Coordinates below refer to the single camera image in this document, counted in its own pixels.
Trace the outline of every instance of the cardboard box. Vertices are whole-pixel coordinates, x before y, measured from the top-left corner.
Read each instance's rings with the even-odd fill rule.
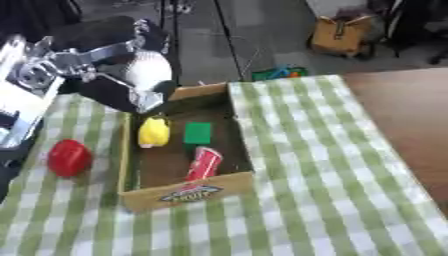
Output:
[[[171,138],[160,148],[141,149],[137,130],[145,117],[125,117],[118,194],[126,208],[138,213],[252,191],[252,167],[227,85],[179,88],[161,111],[171,120]],[[211,147],[224,160],[217,176],[186,183],[190,159],[182,138],[190,121],[212,123]]]
[[[312,38],[315,51],[354,56],[360,52],[361,41],[370,29],[371,17],[341,22],[319,17]]]

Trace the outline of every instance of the chair leg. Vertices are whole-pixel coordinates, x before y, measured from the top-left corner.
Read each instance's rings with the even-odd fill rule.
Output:
[[[441,53],[437,54],[436,56],[430,58],[428,60],[429,64],[431,65],[437,65],[439,64],[443,59],[448,58],[448,49],[442,51]]]

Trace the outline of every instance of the red cup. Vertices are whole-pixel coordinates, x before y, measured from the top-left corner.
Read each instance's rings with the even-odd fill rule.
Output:
[[[196,159],[191,163],[188,171],[187,181],[202,180],[215,176],[222,159],[222,155],[217,151],[207,147],[198,147],[196,149]]]

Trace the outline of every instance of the box label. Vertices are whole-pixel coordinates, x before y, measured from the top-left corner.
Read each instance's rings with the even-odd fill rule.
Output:
[[[213,186],[191,186],[187,185],[181,190],[173,192],[167,196],[160,198],[160,201],[164,202],[196,202],[206,199],[215,193],[221,191],[222,188]]]

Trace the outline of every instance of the yellow toy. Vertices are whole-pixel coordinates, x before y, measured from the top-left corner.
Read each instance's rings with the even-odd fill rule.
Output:
[[[146,119],[138,131],[138,144],[142,148],[162,147],[170,139],[168,121],[160,117]]]

